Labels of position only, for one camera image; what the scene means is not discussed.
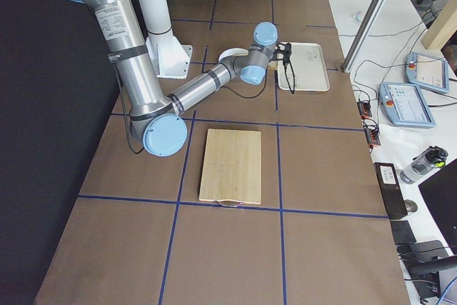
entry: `white desk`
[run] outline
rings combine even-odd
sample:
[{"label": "white desk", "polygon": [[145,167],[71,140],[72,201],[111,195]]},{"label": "white desk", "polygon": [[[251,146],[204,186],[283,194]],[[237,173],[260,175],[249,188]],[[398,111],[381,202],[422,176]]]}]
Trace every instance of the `white desk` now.
[{"label": "white desk", "polygon": [[[329,0],[333,17],[335,19],[336,28],[339,35],[355,35],[360,26],[360,17],[367,10],[371,0]],[[375,24],[373,25],[370,35],[396,34],[403,30],[413,28],[416,24],[421,23],[421,18],[413,7],[410,0],[387,0],[381,10]],[[383,77],[387,69],[382,69],[372,63],[364,62],[364,60],[372,60],[382,66],[391,66],[394,64],[402,64],[405,61],[407,53],[411,50],[411,46],[420,34],[424,34],[425,26],[420,24],[416,28],[396,35],[385,37],[368,37],[361,49],[361,53],[353,65],[351,71],[351,81],[354,77],[362,84],[378,89],[379,84],[383,81]],[[404,44],[412,36],[406,48],[398,55]],[[341,47],[344,55],[351,46],[354,37],[340,36]],[[427,51],[421,44],[420,39],[417,41],[413,51],[427,53],[432,56],[443,56],[440,51]],[[404,67],[393,67],[388,72],[384,81],[406,82],[404,76]],[[372,90],[365,87],[361,88],[370,94],[372,99],[375,94]],[[449,95],[457,96],[457,83],[451,82]],[[428,104],[445,104],[454,101],[447,99],[437,94],[432,94],[429,91],[423,92]],[[361,99],[366,99],[364,94],[361,94]],[[373,162],[390,162],[393,163],[397,171],[402,170],[412,160],[418,156],[427,146],[441,146],[449,153],[448,161],[453,161],[457,157],[457,106],[448,106],[444,108],[432,108],[431,112],[436,120],[436,127],[432,129],[404,129],[392,126],[386,118],[382,109],[376,110],[378,107],[377,101],[372,101],[373,118],[380,126],[380,141],[381,146],[376,147],[371,157]],[[404,199],[411,199],[418,205],[418,211],[404,219],[408,219],[417,242],[440,240],[444,246],[447,246],[441,232],[435,224],[435,221],[428,211],[420,191],[418,183],[407,185],[401,183],[401,191]],[[413,305],[419,304],[419,297],[414,285],[411,282],[406,282],[408,293]],[[436,299],[429,299],[429,304],[434,304]]]}]

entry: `label sticker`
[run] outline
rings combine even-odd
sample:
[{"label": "label sticker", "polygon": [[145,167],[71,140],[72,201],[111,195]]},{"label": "label sticker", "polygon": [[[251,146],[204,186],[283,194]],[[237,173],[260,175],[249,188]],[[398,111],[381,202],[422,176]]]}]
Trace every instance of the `label sticker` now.
[{"label": "label sticker", "polygon": [[395,185],[395,176],[393,175],[393,169],[390,166],[380,166],[381,175],[383,177],[383,182],[388,185]]},{"label": "label sticker", "polygon": [[105,40],[129,35],[124,13],[119,6],[107,7],[95,12]]}]

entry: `screen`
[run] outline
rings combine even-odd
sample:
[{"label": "screen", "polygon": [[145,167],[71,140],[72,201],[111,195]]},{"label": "screen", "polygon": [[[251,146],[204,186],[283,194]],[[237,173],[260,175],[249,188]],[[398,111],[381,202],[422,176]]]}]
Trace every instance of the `screen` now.
[{"label": "screen", "polygon": [[416,80],[436,87],[444,87],[443,62],[436,58],[417,55]]},{"label": "screen", "polygon": [[[457,245],[457,160],[419,185],[436,225],[451,246]],[[457,247],[451,248],[457,254]]]},{"label": "screen", "polygon": [[416,88],[407,85],[388,85],[395,110],[402,121],[430,121]]}]

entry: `dark wall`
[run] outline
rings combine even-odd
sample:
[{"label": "dark wall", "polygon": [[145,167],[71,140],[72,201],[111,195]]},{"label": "dark wall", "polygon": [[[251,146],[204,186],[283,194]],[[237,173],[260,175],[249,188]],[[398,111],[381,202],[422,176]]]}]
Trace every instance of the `dark wall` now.
[{"label": "dark wall", "polygon": [[116,98],[82,4],[0,0],[0,304],[32,304]]}]

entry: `white pole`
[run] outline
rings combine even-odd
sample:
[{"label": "white pole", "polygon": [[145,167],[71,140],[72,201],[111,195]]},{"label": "white pole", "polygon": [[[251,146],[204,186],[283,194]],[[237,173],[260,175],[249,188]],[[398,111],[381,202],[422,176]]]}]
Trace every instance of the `white pole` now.
[{"label": "white pole", "polygon": [[171,29],[166,0],[139,0],[148,30],[146,45],[158,77],[184,79],[189,70],[191,46],[182,46]]}]

